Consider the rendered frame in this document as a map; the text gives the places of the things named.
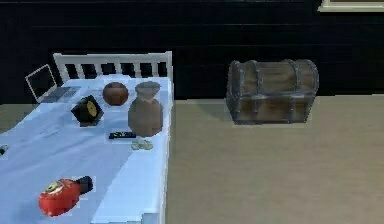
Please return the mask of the brown sack bag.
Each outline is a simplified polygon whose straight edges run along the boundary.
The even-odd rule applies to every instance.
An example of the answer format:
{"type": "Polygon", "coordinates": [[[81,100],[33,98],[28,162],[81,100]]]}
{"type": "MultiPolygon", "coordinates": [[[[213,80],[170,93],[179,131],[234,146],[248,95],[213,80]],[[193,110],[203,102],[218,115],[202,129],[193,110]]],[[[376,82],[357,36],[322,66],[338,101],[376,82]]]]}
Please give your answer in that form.
{"type": "Polygon", "coordinates": [[[155,98],[160,84],[146,81],[135,87],[136,98],[128,111],[128,127],[140,137],[152,137],[163,128],[163,106],[155,98]]]}

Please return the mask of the white open laptop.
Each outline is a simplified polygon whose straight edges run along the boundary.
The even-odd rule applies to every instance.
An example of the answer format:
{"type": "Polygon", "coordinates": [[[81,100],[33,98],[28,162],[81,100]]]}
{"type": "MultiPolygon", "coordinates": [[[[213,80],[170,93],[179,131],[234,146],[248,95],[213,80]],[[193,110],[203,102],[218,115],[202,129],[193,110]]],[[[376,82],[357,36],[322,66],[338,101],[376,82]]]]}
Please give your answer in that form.
{"type": "Polygon", "coordinates": [[[50,66],[45,64],[25,77],[37,103],[66,103],[79,90],[79,86],[58,86],[50,66]]]}

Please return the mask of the pale green coin pile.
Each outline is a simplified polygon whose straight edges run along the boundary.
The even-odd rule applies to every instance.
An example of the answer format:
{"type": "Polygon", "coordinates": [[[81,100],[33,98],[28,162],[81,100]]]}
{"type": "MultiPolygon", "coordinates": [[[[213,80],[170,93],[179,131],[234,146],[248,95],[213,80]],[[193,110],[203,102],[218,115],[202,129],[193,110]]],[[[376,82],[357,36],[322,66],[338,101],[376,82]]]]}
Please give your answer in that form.
{"type": "Polygon", "coordinates": [[[148,140],[136,140],[131,144],[132,150],[151,150],[153,148],[153,144],[148,140]]]}

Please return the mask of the black remote control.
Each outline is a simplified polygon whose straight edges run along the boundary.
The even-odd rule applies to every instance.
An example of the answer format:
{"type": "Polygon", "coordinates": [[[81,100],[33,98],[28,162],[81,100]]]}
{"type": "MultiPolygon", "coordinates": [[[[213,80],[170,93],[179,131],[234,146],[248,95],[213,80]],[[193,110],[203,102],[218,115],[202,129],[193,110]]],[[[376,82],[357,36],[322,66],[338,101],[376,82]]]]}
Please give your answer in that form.
{"type": "Polygon", "coordinates": [[[136,138],[136,134],[133,132],[113,132],[109,134],[109,139],[128,139],[136,138]]]}

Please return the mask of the brown basketball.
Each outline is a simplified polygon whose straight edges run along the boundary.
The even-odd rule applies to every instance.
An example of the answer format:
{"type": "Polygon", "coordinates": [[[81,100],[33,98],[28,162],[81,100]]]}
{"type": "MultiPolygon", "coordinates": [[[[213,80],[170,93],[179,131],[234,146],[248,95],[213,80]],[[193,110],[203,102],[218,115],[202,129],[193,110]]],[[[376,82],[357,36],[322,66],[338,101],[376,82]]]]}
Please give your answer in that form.
{"type": "Polygon", "coordinates": [[[126,86],[120,82],[108,83],[103,89],[103,99],[111,106],[123,105],[129,97],[126,86]]]}

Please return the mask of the brown wooden treasure chest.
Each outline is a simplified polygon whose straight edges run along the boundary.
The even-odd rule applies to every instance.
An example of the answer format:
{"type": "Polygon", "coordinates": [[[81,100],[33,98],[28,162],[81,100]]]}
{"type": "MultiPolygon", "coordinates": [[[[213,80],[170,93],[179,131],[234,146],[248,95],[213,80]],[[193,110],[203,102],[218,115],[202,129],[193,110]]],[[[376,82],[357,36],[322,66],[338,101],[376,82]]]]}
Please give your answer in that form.
{"type": "Polygon", "coordinates": [[[318,69],[308,59],[232,61],[226,103],[237,125],[305,123],[318,88],[318,69]]]}

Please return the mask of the black box with yellow disc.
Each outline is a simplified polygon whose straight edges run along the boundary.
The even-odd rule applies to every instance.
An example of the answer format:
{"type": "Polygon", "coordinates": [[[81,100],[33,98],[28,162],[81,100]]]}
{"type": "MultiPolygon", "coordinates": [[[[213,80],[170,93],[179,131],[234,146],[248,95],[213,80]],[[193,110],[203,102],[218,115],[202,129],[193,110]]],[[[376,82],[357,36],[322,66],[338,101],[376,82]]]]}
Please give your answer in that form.
{"type": "Polygon", "coordinates": [[[104,114],[92,95],[79,100],[71,109],[71,112],[81,127],[96,126],[104,114]]]}

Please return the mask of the white bed with blue sheet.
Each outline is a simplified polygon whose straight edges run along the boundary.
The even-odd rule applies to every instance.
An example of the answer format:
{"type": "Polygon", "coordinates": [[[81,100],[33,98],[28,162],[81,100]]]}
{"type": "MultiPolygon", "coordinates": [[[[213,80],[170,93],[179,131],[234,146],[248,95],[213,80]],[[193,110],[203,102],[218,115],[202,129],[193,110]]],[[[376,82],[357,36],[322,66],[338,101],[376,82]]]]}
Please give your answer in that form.
{"type": "Polygon", "coordinates": [[[166,224],[167,173],[173,80],[158,65],[173,68],[171,52],[146,54],[55,54],[65,87],[80,90],[66,103],[41,103],[11,130],[0,134],[0,224],[166,224]],[[124,84],[129,97],[149,81],[140,65],[152,67],[150,80],[160,84],[155,98],[163,106],[163,128],[145,140],[151,150],[132,150],[132,139],[109,139],[128,128],[127,105],[109,106],[102,90],[124,84]],[[92,95],[104,114],[96,126],[81,127],[71,109],[92,95]],[[68,212],[48,217],[38,198],[58,179],[90,176],[93,190],[68,212]]]}

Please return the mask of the red boxing glove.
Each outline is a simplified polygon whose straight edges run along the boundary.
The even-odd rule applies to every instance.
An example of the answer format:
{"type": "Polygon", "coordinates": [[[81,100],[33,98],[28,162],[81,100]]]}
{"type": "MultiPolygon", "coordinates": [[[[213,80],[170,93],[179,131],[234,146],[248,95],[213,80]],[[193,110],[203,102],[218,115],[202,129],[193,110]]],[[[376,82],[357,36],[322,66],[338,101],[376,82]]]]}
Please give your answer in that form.
{"type": "Polygon", "coordinates": [[[76,180],[59,179],[52,182],[38,198],[42,213],[48,217],[60,216],[71,210],[79,197],[93,190],[93,180],[84,176],[76,180]]]}

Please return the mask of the white framed window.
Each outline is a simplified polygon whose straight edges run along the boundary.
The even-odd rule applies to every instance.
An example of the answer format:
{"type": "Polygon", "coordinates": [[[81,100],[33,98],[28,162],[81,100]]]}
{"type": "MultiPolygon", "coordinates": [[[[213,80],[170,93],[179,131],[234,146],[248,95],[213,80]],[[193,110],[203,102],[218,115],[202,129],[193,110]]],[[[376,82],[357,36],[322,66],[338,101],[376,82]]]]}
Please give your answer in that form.
{"type": "Polygon", "coordinates": [[[318,12],[384,12],[384,0],[321,0],[318,12]]]}

